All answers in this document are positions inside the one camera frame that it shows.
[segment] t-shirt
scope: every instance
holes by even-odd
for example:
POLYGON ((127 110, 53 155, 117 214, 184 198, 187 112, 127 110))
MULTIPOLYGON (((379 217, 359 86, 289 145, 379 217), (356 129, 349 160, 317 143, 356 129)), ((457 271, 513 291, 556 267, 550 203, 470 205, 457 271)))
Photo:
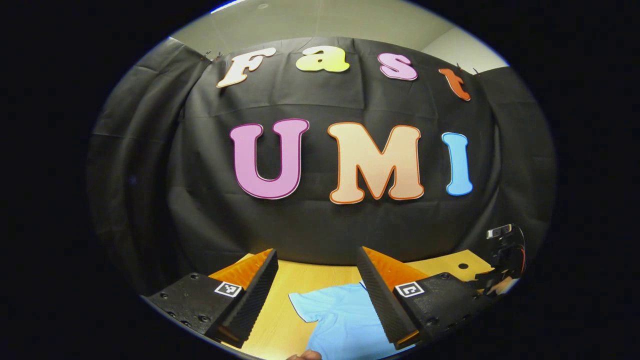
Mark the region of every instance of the t-shirt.
POLYGON ((323 360, 382 359, 413 347, 398 351, 389 343, 362 281, 291 293, 289 300, 302 320, 318 322, 307 348, 323 360))

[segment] ceiling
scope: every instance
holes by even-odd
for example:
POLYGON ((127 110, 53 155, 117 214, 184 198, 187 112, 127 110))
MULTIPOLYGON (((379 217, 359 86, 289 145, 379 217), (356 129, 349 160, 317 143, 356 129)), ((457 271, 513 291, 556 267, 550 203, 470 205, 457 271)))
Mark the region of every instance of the ceiling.
POLYGON ((454 27, 402 0, 244 0, 204 15, 172 37, 202 54, 210 51, 210 58, 300 37, 362 38, 421 51, 454 27))

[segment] black cloth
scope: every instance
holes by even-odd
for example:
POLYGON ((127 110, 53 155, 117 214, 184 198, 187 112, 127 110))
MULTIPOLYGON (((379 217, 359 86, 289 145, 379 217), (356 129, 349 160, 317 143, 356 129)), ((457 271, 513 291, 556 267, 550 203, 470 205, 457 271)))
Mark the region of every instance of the black cloth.
POLYGON ((209 61, 174 39, 142 59, 113 90, 94 130, 89 195, 100 237, 142 293, 181 274, 215 272, 247 252, 276 248, 278 257, 354 265, 367 246, 400 261, 471 249, 490 251, 487 229, 516 222, 527 255, 544 238, 555 197, 554 150, 536 101, 510 68, 471 75, 433 56, 381 42, 302 38, 261 44, 209 61), (333 45, 346 52, 341 73, 296 68, 302 50, 333 45), (242 83, 216 88, 231 58, 275 47, 242 83), (380 53, 403 54, 415 81, 380 71, 380 53), (439 69, 453 70, 471 95, 455 96, 439 69), (302 137, 300 184, 280 200, 258 199, 238 186, 230 130, 261 124, 257 166, 280 171, 277 120, 310 122, 302 137), (336 205, 336 122, 359 122, 379 149, 396 125, 415 126, 425 194, 398 201, 366 192, 358 204, 336 205), (471 193, 454 197, 442 133, 468 138, 471 193))

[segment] table surface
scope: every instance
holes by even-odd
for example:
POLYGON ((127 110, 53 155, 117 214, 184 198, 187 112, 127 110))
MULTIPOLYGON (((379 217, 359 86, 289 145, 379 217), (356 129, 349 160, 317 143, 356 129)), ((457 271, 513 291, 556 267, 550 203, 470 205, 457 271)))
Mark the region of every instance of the table surface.
MULTIPOLYGON (((241 260, 252 255, 247 254, 241 260)), ((407 264, 429 276, 449 272, 462 281, 472 281, 476 274, 493 270, 487 262, 469 250, 407 264), (468 267, 460 268, 459 265, 463 263, 468 267)), ((293 309, 288 295, 355 284, 361 279, 355 266, 313 265, 278 260, 278 273, 249 340, 242 348, 223 344, 265 360, 285 360, 293 354, 299 355, 306 350, 309 336, 317 322, 304 322, 293 309)))

